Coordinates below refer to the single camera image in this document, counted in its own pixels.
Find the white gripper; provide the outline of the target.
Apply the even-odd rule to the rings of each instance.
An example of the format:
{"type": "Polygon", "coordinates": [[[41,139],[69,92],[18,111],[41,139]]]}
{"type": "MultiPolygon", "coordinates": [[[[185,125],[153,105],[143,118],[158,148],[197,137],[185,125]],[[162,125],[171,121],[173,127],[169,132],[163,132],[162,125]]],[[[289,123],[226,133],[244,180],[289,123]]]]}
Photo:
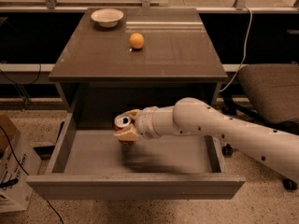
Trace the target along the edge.
{"type": "Polygon", "coordinates": [[[122,113],[124,119],[135,119],[135,126],[129,125],[114,133],[121,142],[135,142],[138,133],[146,139],[159,138],[160,113],[157,106],[146,107],[141,111],[133,109],[122,113]]]}

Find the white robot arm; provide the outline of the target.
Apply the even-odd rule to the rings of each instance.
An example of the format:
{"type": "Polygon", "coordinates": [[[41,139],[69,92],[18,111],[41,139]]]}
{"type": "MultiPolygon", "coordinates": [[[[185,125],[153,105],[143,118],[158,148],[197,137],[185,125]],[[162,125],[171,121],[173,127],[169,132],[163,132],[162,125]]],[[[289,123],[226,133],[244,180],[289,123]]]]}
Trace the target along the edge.
{"type": "Polygon", "coordinates": [[[195,98],[183,98],[167,107],[126,111],[114,118],[114,127],[114,136],[121,142],[164,135],[210,135],[299,182],[298,135],[230,118],[195,98]]]}

